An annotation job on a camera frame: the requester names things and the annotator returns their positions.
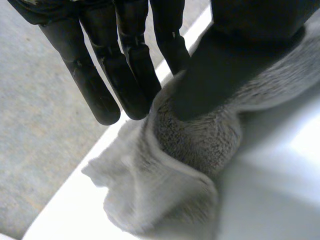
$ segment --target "terry cloth fabric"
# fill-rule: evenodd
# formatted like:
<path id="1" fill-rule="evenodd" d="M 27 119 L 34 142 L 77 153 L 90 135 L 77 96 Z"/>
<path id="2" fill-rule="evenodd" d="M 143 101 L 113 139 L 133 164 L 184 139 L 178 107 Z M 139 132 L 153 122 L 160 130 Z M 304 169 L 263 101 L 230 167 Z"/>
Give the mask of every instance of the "terry cloth fabric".
<path id="1" fill-rule="evenodd" d="M 277 106 L 319 82 L 317 19 L 307 23 L 293 50 L 209 114 L 188 122 L 175 118 L 172 95 L 178 76 L 157 95 L 146 119 L 126 123 L 117 139 L 82 170 L 95 185 L 108 187 L 104 210 L 110 221 L 132 234 L 166 218 L 200 223 L 208 225 L 203 239 L 214 239 L 214 181 L 241 144 L 238 114 Z"/>

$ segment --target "white surface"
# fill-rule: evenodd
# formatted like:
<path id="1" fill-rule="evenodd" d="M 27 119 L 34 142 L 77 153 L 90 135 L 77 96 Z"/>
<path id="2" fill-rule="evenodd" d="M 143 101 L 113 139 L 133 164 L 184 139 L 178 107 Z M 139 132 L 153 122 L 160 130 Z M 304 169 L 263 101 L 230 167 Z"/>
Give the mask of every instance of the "white surface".
<path id="1" fill-rule="evenodd" d="M 186 36 L 188 47 L 211 19 Z M 157 69 L 163 79 L 169 68 Z M 238 154 L 222 174 L 219 240 L 320 239 L 320 86 L 280 107 L 252 114 Z M 81 169 L 116 137 L 124 114 L 101 139 L 31 225 L 23 240 L 200 240 L 197 226 L 163 223 L 135 237 L 121 232 L 103 210 L 106 188 Z"/>

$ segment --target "robotic hand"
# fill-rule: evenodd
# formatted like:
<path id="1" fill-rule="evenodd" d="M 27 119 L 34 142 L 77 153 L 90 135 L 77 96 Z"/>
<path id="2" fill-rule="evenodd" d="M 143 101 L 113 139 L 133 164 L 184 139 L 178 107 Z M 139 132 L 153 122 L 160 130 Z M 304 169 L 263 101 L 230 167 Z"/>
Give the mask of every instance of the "robotic hand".
<path id="1" fill-rule="evenodd" d="M 148 0 L 8 1 L 29 23 L 39 25 L 60 53 L 99 123 L 116 123 L 120 109 L 93 64 L 80 23 L 127 115 L 140 120 L 149 113 L 161 85 L 144 39 Z M 179 34 L 185 0 L 150 0 L 150 4 L 157 44 L 175 75 L 190 60 Z"/>

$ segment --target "gray floor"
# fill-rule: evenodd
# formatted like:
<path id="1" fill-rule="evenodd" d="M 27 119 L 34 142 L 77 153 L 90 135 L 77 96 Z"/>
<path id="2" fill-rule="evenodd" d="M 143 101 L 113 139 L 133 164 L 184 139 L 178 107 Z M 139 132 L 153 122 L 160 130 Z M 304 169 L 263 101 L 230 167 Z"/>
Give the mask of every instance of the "gray floor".
<path id="1" fill-rule="evenodd" d="M 208 4 L 186 0 L 182 34 Z M 157 66 L 163 57 L 151 12 L 146 25 Z M 106 127 L 96 122 L 39 28 L 5 0 L 0 1 L 0 46 L 0 233 L 21 239 Z"/>

